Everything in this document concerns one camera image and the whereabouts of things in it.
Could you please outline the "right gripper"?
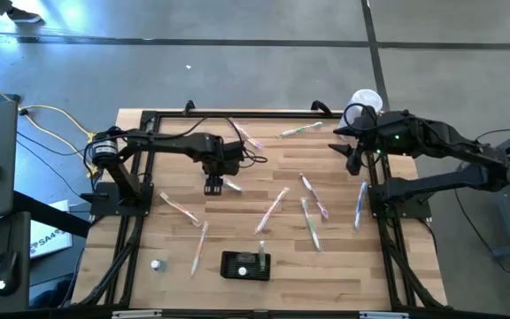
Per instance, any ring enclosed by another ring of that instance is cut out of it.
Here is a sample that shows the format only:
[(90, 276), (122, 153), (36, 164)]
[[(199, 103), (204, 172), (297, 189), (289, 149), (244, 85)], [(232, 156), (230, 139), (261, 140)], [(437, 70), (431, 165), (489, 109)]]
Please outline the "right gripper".
[(377, 144), (379, 130), (381, 128), (380, 116), (377, 113), (361, 113), (349, 122), (345, 119), (346, 126), (336, 128), (333, 133), (339, 136), (353, 136), (356, 139), (356, 145), (349, 144), (328, 144), (328, 147), (347, 157), (346, 168), (351, 175), (358, 175), (362, 163), (364, 152), (372, 152)]

